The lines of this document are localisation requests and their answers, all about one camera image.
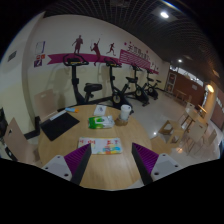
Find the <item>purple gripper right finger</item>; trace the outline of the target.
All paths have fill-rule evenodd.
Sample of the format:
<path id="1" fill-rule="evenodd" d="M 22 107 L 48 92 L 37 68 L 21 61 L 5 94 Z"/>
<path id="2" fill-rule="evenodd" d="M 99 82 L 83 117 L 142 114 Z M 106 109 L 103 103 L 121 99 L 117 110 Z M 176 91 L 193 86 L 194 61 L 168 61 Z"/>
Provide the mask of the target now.
<path id="1" fill-rule="evenodd" d="M 132 144 L 132 155 L 144 185 L 182 169 L 182 166 L 168 154 L 157 154 L 137 143 Z"/>

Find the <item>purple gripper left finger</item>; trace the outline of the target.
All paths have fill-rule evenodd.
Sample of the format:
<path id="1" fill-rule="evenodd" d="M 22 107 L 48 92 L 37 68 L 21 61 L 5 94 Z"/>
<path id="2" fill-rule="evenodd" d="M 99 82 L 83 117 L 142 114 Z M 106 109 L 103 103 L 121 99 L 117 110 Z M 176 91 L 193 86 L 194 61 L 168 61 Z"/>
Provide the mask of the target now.
<path id="1" fill-rule="evenodd" d="M 91 156 L 91 145 L 86 144 L 66 156 L 56 155 L 42 169 L 79 185 Z"/>

